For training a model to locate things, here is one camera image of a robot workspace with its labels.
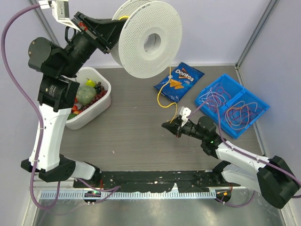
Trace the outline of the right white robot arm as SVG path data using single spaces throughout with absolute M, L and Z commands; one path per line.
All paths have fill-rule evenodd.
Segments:
M 282 209 L 296 193 L 301 184 L 286 162 L 278 157 L 256 155 L 226 141 L 216 132 L 216 126 L 208 116 L 202 116 L 195 124 L 178 116 L 172 122 L 164 122 L 163 128 L 176 137 L 187 135 L 201 140 L 202 150 L 220 159 L 212 174 L 213 182 L 223 186 L 227 182 L 247 187 L 259 193 L 271 206 Z

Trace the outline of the translucent white spool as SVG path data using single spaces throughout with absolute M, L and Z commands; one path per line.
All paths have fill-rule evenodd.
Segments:
M 182 41 L 182 22 L 170 4 L 128 0 L 114 14 L 125 24 L 113 59 L 133 77 L 147 79 L 163 72 L 174 60 Z

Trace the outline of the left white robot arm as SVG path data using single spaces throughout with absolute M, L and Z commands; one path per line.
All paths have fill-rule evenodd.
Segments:
M 94 19 L 80 12 L 72 20 L 74 34 L 62 48 L 38 37 L 29 46 L 29 67 L 43 74 L 38 93 L 39 125 L 34 149 L 21 167 L 38 173 L 45 182 L 81 178 L 88 187 L 99 185 L 101 172 L 87 162 L 60 154 L 67 118 L 74 105 L 79 83 L 77 72 L 97 50 L 108 54 L 117 44 L 126 18 Z

